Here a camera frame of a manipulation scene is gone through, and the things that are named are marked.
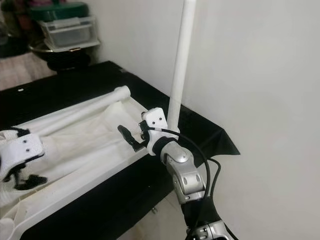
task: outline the wooden floor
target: wooden floor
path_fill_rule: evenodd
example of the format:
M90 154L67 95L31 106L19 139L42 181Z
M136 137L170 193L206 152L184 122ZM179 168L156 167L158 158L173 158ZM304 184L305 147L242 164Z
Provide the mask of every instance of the wooden floor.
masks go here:
M0 91L56 74L33 53L0 59Z

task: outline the green lid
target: green lid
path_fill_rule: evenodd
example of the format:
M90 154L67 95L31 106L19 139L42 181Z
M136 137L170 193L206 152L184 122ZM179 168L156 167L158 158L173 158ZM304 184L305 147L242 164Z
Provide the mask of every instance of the green lid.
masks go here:
M54 4L46 6L36 6L29 10L33 20L52 22L60 19L84 18L89 14L88 5L83 2L59 3L54 0Z

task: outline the metal bowl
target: metal bowl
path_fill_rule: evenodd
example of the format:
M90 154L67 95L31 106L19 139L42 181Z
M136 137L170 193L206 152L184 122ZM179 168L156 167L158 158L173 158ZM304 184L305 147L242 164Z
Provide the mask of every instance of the metal bowl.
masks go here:
M47 47L43 39L32 42L28 48L34 55L46 61L48 67L54 71L83 68L90 63L90 57L82 48L54 52Z

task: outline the robotic arm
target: robotic arm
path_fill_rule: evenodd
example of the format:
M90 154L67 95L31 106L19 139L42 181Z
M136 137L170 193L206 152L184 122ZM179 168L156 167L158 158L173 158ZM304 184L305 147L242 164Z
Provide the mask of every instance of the robotic arm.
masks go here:
M167 129L167 121L162 108L153 108L142 113L141 138L138 143L124 126L118 130L137 152L146 147L152 156L158 156L172 176L174 191L184 215L186 225L193 240L235 240L228 233L224 222L209 197L205 196L206 185L194 165L194 156L177 143L177 139Z
M193 154L178 144L176 135L165 132L168 125L162 108L142 113L139 126L144 140L141 143L124 126L119 125L118 130L136 152L147 148L150 155L160 157L166 166L188 227L187 238L237 240L228 232L213 201L205 197L206 184L194 165ZM24 129L12 130L17 131L18 138L0 145L0 181L8 182L13 177L17 190L28 190L46 183L46 177L33 174L27 180L20 178L20 171L28 162L45 154L39 136Z

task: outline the screw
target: screw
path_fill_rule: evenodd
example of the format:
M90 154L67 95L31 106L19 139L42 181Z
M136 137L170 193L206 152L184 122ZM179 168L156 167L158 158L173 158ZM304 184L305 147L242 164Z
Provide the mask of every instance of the screw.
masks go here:
M157 214L158 209L156 209L155 207L153 207L153 208L151 209L151 212L152 212L153 214Z

